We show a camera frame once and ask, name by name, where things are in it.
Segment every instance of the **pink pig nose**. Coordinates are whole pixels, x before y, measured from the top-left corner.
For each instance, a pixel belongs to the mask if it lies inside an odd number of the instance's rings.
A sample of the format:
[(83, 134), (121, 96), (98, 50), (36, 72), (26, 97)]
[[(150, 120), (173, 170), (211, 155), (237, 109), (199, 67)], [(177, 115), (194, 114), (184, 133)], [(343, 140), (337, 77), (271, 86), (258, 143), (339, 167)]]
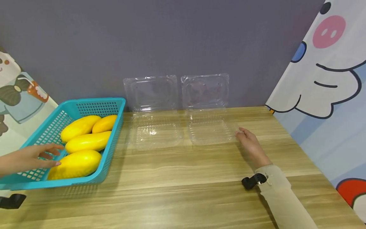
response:
[(325, 18), (315, 29), (313, 44), (316, 48), (327, 48), (337, 42), (346, 28), (343, 17), (334, 15)]

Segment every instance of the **black object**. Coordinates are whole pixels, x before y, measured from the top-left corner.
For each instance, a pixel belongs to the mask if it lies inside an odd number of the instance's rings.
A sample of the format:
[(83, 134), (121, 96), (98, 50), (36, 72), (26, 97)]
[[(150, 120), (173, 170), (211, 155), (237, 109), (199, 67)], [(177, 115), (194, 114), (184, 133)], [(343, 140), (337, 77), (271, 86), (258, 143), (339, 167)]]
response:
[(9, 198), (0, 196), (0, 208), (18, 209), (26, 197), (23, 194), (13, 194)]
[(242, 184), (246, 190), (251, 190), (256, 184), (262, 184), (267, 181), (267, 177), (261, 173), (254, 174), (251, 178), (242, 179)]
[(326, 14), (330, 10), (330, 6), (332, 4), (330, 2), (324, 3), (323, 6), (320, 9), (320, 14)]

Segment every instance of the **cartoon backdrop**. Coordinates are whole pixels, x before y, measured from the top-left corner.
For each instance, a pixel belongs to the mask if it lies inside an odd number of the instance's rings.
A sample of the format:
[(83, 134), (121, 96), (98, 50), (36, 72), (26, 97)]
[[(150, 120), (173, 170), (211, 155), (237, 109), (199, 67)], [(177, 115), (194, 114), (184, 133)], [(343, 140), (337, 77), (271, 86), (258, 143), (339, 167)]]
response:
[(326, 1), (266, 106), (366, 222), (366, 2)]
[(0, 155), (19, 149), (55, 107), (48, 94), (0, 47)]

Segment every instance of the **black clip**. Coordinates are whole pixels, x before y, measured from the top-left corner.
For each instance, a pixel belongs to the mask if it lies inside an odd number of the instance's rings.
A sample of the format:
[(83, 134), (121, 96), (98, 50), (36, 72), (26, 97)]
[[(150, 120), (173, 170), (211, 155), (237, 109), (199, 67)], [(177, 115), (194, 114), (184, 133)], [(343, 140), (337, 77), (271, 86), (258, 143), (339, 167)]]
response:
[(261, 173), (254, 174), (251, 178), (242, 179), (242, 184), (246, 190), (251, 190), (256, 184), (262, 184), (267, 181), (267, 177)]
[(0, 196), (0, 208), (18, 209), (26, 197), (23, 194), (13, 194), (9, 198)]

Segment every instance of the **right hand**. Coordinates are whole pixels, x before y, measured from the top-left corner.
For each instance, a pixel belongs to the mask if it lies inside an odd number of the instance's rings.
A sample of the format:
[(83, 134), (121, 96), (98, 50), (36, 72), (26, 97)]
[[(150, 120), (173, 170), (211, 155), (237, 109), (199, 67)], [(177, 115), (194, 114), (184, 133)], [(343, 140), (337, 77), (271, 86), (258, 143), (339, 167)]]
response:
[(262, 149), (257, 137), (252, 132), (242, 127), (240, 127), (239, 130), (240, 131), (236, 133), (236, 138), (247, 151), (248, 156), (252, 159), (256, 168), (258, 169), (266, 165), (271, 165), (272, 162)]

